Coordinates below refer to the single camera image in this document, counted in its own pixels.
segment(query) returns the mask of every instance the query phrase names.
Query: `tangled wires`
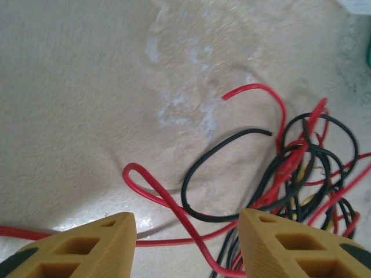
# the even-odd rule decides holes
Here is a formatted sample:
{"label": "tangled wires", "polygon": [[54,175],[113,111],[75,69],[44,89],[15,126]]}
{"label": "tangled wires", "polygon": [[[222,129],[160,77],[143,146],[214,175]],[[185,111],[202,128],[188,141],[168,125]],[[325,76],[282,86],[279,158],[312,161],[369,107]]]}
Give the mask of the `tangled wires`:
{"label": "tangled wires", "polygon": [[[303,142],[296,141],[289,144],[285,147],[285,138],[289,131],[289,129],[293,126],[294,123],[301,121],[301,125],[303,127],[303,140],[308,144],[307,152],[310,154],[310,159],[307,163],[300,161],[299,166],[293,172],[291,178],[284,183],[285,195],[271,204],[263,207],[259,207],[259,210],[263,211],[271,211],[274,212],[276,215],[285,217],[297,222],[303,223],[304,221],[308,220],[311,214],[318,209],[321,205],[322,201],[325,197],[331,198],[334,193],[338,192],[344,186],[344,181],[348,177],[348,175],[354,169],[357,161],[358,161],[358,144],[357,141],[352,134],[352,132],[341,122],[330,117],[329,115],[322,114],[319,117],[323,118],[326,121],[334,123],[338,127],[340,127],[344,132],[349,136],[352,145],[353,145],[353,153],[354,158],[353,160],[346,165],[343,166],[340,159],[331,151],[325,149],[322,145],[323,140],[322,138],[317,135],[318,144],[314,144],[310,138],[307,121],[306,119],[310,117],[310,113],[302,114],[294,119],[292,119],[285,128],[283,132],[283,137],[281,141],[281,152],[277,154],[277,156],[272,160],[272,162],[267,167],[263,177],[261,178],[260,183],[258,184],[253,196],[249,200],[246,207],[252,207],[253,204],[262,196],[264,190],[267,188],[267,185],[273,177],[275,173],[279,170],[281,165],[285,164],[285,162],[293,155],[294,150],[298,150],[302,145]],[[214,217],[210,215],[204,215],[197,213],[193,209],[190,208],[189,204],[187,203],[187,195],[186,190],[188,183],[190,181],[191,176],[194,174],[196,169],[212,154],[217,152],[221,147],[225,146],[229,142],[233,141],[234,139],[241,136],[241,134],[249,134],[249,133],[262,133],[265,135],[270,135],[268,131],[259,130],[259,129],[247,129],[240,131],[239,133],[231,136],[230,138],[224,140],[222,143],[217,145],[216,147],[209,150],[206,154],[201,156],[193,166],[189,169],[187,174],[185,175],[185,179],[183,182],[183,187],[181,190],[181,199],[184,209],[196,219],[199,219],[203,222],[227,222],[233,221],[238,218],[238,214],[228,215],[223,217]],[[331,175],[332,175],[332,167],[330,160],[333,160],[337,165],[339,179],[335,182],[332,182]],[[308,178],[310,174],[315,169],[315,161],[320,162],[323,168],[323,174],[325,178],[316,183],[308,183]],[[303,186],[310,186],[310,185],[318,185],[318,190],[316,193],[312,194],[303,202],[299,201],[299,193]],[[341,214],[344,220],[345,225],[347,227],[346,231],[344,232],[344,236],[349,237],[350,239],[353,238],[355,232],[355,224],[359,219],[359,214],[356,213],[352,206],[349,204],[345,198],[341,198],[337,205],[341,210]],[[337,215],[337,208],[336,205],[332,205],[326,211],[326,218],[322,224],[321,229],[330,230],[331,226],[334,226],[334,233],[337,233],[339,229],[338,221],[339,216]],[[225,237],[223,246],[220,250],[217,263],[222,264],[223,259],[227,255],[227,259],[225,261],[225,266],[228,269],[235,269],[240,270],[243,267],[242,262],[242,254],[240,251],[240,244],[237,236],[237,228],[229,231]],[[215,278],[217,273],[215,271],[212,272],[210,275],[211,278]]]}
{"label": "tangled wires", "polygon": [[[371,153],[358,155],[358,144],[355,137],[346,126],[329,116],[328,110],[325,107],[327,103],[326,99],[321,100],[311,113],[302,114],[292,119],[287,125],[285,104],[276,92],[265,85],[245,85],[227,93],[223,96],[223,99],[228,100],[241,92],[252,89],[264,90],[275,98],[281,108],[282,120],[276,137],[277,155],[268,165],[246,207],[269,211],[272,214],[297,222],[308,221],[308,225],[312,225],[322,213],[325,213],[326,217],[322,224],[322,229],[330,231],[333,228],[333,233],[339,233],[339,221],[344,220],[346,229],[343,232],[343,236],[352,238],[359,220],[359,213],[353,210],[349,202],[343,198],[343,195],[352,190],[352,188],[371,171],[371,163],[352,181],[347,181],[347,177],[353,171],[357,161],[371,156]],[[315,131],[320,118],[325,120],[325,127],[321,135]],[[298,121],[301,122],[303,132],[296,141],[285,144],[289,129]],[[329,123],[338,125],[338,127],[343,129],[351,139],[354,157],[352,161],[347,164],[343,164],[334,153],[325,149],[323,146],[323,142],[328,133]],[[123,180],[126,184],[133,191],[146,199],[170,208],[191,236],[186,239],[138,240],[136,246],[173,246],[195,243],[213,269],[211,277],[216,277],[217,273],[227,277],[246,277],[246,273],[242,271],[243,260],[236,229],[239,214],[220,217],[202,214],[193,210],[187,202],[187,186],[194,172],[205,160],[223,146],[233,142],[237,138],[251,133],[259,133],[262,136],[272,135],[269,131],[264,129],[242,130],[215,146],[194,163],[185,175],[181,189],[182,207],[176,204],[166,189],[143,166],[136,163],[129,163],[126,165],[122,172]],[[313,142],[313,136],[315,136],[317,143]],[[305,159],[304,155],[306,153],[309,155],[309,159]],[[337,170],[333,169],[331,161],[334,161]],[[320,163],[323,168],[325,178],[320,181],[309,182],[308,180],[317,163]],[[145,189],[135,184],[130,178],[131,171],[138,172],[148,184],[157,191],[160,197],[147,192]],[[300,196],[300,193],[304,186],[317,186],[317,192],[301,200],[302,196]],[[200,236],[192,223],[188,220],[187,215],[209,223],[230,223],[215,232]],[[220,250],[218,259],[215,261],[204,241],[225,233],[227,233],[225,241]],[[0,236],[38,240],[50,236],[50,234],[0,226]],[[227,255],[227,258],[225,259],[225,266],[223,267],[222,264],[225,255]]]}

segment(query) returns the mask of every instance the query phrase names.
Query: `floor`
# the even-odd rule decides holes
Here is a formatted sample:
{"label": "floor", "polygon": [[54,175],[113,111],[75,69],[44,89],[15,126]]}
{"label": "floor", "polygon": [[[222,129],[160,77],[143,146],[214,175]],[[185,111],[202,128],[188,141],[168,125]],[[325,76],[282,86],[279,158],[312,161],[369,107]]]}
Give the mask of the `floor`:
{"label": "floor", "polygon": [[[205,148],[246,126],[278,130],[266,94],[221,101],[250,82],[277,90],[290,117],[328,97],[370,151],[370,30],[370,18],[334,0],[0,0],[0,223],[63,231],[132,211],[140,238],[186,236],[121,170],[141,163],[179,200],[182,175]],[[237,211],[272,144],[251,137],[226,148],[195,176],[192,205]],[[344,161],[347,144],[330,130],[328,147]],[[369,250],[370,182],[348,195],[362,214],[355,240]],[[201,233],[218,227],[194,223]],[[221,241],[209,242],[214,255]],[[27,243],[0,238],[0,259]],[[195,246],[137,248],[132,277],[209,271]]]}

